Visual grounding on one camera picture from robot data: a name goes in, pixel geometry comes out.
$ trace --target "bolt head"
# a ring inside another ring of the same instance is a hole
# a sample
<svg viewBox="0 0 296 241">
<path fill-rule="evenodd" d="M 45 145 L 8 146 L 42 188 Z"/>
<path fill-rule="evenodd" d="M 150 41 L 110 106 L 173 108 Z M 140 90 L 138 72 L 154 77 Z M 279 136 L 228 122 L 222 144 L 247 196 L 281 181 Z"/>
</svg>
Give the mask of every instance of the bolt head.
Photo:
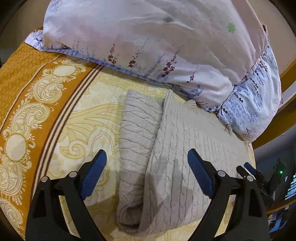
<svg viewBox="0 0 296 241">
<path fill-rule="evenodd" d="M 225 171 L 218 171 L 218 176 L 220 176 L 220 177 L 225 177 L 226 176 L 226 173 L 225 173 Z"/>
<path fill-rule="evenodd" d="M 252 181 L 254 181 L 254 178 L 253 178 L 252 176 L 247 176 L 247 180 L 248 180 L 249 182 L 252 182 Z"/>
<path fill-rule="evenodd" d="M 45 183 L 47 180 L 48 180 L 48 177 L 47 177 L 47 176 L 44 176 L 44 177 L 41 178 L 41 181 L 42 181 L 43 183 Z"/>
<path fill-rule="evenodd" d="M 77 172 L 76 171 L 72 171 L 69 173 L 69 177 L 74 178 L 77 176 Z"/>
</svg>

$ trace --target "gray knitted blanket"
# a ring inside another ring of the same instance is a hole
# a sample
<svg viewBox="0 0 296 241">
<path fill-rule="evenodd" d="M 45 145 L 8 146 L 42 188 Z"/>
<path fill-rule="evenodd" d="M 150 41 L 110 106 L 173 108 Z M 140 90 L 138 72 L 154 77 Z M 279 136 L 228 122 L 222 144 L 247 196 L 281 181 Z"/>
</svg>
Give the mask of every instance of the gray knitted blanket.
<svg viewBox="0 0 296 241">
<path fill-rule="evenodd" d="M 246 144 L 229 127 L 194 101 L 178 102 L 171 90 L 165 99 L 127 92 L 119 147 L 117 221 L 124 232 L 139 237 L 204 215 L 210 199 L 188 165 L 190 149 L 230 176 L 249 161 Z"/>
</svg>

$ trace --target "bed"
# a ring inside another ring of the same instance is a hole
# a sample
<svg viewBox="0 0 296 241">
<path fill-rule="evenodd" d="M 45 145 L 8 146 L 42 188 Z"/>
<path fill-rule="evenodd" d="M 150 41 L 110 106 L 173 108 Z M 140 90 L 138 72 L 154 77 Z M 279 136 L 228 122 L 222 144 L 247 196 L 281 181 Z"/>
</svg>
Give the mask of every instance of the bed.
<svg viewBox="0 0 296 241">
<path fill-rule="evenodd" d="M 10 1 L 2 29 L 24 2 Z M 30 202 L 42 176 L 65 177 L 99 149 L 107 152 L 108 164 L 85 204 L 95 222 L 105 221 L 97 224 L 107 240 L 183 241 L 191 236 L 199 221 L 142 238 L 118 229 L 119 130 L 130 89 L 163 98 L 169 88 L 81 58 L 38 51 L 26 43 L 11 55 L 0 69 L 0 228 L 7 240 L 25 238 Z M 182 96 L 176 98 L 185 102 Z M 248 152 L 255 166 L 251 147 Z M 60 201 L 68 228 L 77 235 L 66 201 Z M 225 231 L 232 205 L 230 200 L 217 235 Z"/>
</svg>

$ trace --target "wall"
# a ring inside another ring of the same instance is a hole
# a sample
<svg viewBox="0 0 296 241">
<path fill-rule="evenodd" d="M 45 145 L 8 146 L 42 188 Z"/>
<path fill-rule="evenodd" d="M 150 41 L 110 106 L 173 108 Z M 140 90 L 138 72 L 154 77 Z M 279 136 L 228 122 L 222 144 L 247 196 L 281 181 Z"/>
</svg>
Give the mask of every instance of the wall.
<svg viewBox="0 0 296 241">
<path fill-rule="evenodd" d="M 266 180 L 270 180 L 273 174 L 273 167 L 276 164 L 278 158 L 280 158 L 281 161 L 287 165 L 283 175 L 283 180 L 276 188 L 276 201 L 285 196 L 287 186 L 289 185 L 288 179 L 294 174 L 292 173 L 295 166 L 294 152 L 296 153 L 296 151 L 292 149 L 292 146 L 289 146 L 280 153 L 274 154 L 266 159 L 256 159 L 256 168 L 266 177 Z"/>
<path fill-rule="evenodd" d="M 28 0 L 13 16 L 0 38 L 2 62 L 9 58 L 29 33 L 43 25 L 49 2 L 50 0 Z"/>
<path fill-rule="evenodd" d="M 260 22 L 267 25 L 271 47 L 282 73 L 296 59 L 296 37 L 269 0 L 248 0 Z"/>
<path fill-rule="evenodd" d="M 284 150 L 287 146 L 290 146 L 294 142 L 295 138 L 296 138 L 296 124 L 293 125 L 288 131 L 286 131 L 282 135 L 279 135 L 272 141 L 269 141 L 265 145 L 262 145 L 254 149 L 254 154 L 256 159 L 258 161 L 261 161 L 261 160 L 267 159 L 272 155 L 276 155 L 277 153 Z"/>
<path fill-rule="evenodd" d="M 296 165 L 296 139 L 292 141 L 292 151 L 293 151 L 294 161 Z"/>
</svg>

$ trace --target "pillow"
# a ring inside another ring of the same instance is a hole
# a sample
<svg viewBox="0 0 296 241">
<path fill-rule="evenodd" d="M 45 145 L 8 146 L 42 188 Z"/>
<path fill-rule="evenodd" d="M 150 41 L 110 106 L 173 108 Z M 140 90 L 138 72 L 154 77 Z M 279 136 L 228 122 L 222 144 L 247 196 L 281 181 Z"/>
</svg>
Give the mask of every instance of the pillow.
<svg viewBox="0 0 296 241">
<path fill-rule="evenodd" d="M 255 141 L 276 115 L 281 102 L 281 81 L 276 59 L 267 44 L 258 67 L 235 86 L 217 116 L 248 143 Z"/>
<path fill-rule="evenodd" d="M 205 109 L 225 101 L 267 43 L 247 0 L 52 0 L 43 40 L 175 86 Z"/>
</svg>

